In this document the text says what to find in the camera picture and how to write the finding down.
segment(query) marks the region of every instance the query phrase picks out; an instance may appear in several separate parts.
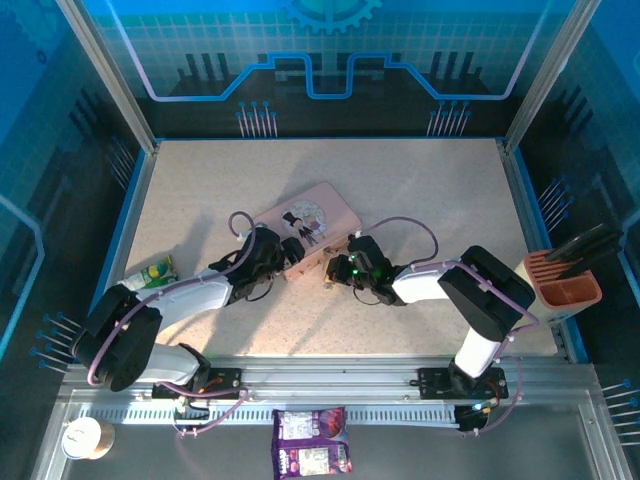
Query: purple snack bag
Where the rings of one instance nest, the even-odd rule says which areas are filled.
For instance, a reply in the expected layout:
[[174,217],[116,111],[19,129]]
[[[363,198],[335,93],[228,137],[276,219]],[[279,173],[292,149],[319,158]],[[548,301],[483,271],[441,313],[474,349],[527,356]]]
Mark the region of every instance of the purple snack bag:
[[351,473],[344,407],[273,412],[271,456],[275,480]]

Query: pink phone case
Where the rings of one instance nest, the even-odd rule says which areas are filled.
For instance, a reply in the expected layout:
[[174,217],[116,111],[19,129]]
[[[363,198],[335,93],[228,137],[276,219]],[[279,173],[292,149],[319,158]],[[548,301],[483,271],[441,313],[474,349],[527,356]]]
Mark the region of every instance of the pink phone case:
[[325,255],[346,246],[348,235],[362,227],[358,216],[329,182],[316,185],[253,220],[266,224],[283,240],[296,237],[302,243],[304,259],[284,272],[287,280],[323,263]]

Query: paper cup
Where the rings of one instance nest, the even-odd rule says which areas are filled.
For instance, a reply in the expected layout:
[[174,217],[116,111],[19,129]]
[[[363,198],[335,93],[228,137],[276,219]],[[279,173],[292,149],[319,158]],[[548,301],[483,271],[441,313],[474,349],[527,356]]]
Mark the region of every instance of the paper cup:
[[113,425],[84,417],[69,424],[62,435],[62,451],[71,460],[104,457],[115,439]]

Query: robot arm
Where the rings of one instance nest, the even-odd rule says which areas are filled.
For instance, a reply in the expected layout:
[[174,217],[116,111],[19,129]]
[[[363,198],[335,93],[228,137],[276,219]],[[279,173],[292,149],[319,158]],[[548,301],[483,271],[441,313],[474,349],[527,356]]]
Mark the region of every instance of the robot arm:
[[451,389],[462,397],[483,381],[522,317],[504,298],[522,311],[535,300],[533,289],[482,247],[470,247],[459,261],[426,266],[393,266],[370,236],[354,237],[348,250],[348,256],[339,255],[329,262],[329,281],[369,289],[390,306],[449,298],[462,313],[469,333],[449,364]]
[[[116,323],[139,308],[126,330],[118,333],[99,360],[95,375],[115,392],[136,381],[166,381],[197,391],[206,383],[208,360],[188,345],[159,345],[155,339],[159,332],[188,316],[247,298],[257,285],[273,281],[304,257],[298,239],[281,241],[266,227],[256,227],[254,235],[253,248],[246,260],[226,275],[215,274],[236,265],[247,254],[249,240],[239,251],[212,263],[192,278],[171,284],[170,288],[131,291],[123,285],[114,285],[85,321],[71,345],[71,353],[89,368]],[[139,304],[145,301],[148,303],[140,308]]]

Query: beige countertop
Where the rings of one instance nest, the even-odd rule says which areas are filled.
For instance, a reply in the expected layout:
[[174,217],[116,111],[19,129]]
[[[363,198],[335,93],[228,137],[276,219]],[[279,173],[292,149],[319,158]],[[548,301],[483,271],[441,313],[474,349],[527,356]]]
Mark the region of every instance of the beige countertop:
[[[323,181],[365,226],[392,215],[425,222],[440,241],[439,260],[478,244],[514,268],[526,253],[490,139],[164,141],[127,274],[170,253],[186,278],[240,247],[227,229],[230,213],[259,215]],[[393,222],[373,235],[397,264],[432,252],[428,235],[411,224]],[[326,289],[322,279],[321,268],[292,282],[278,278],[263,300],[185,319],[158,341],[206,355],[450,355],[464,340],[468,326],[449,300],[366,306],[350,288]],[[556,346],[545,326],[507,351],[551,355]]]

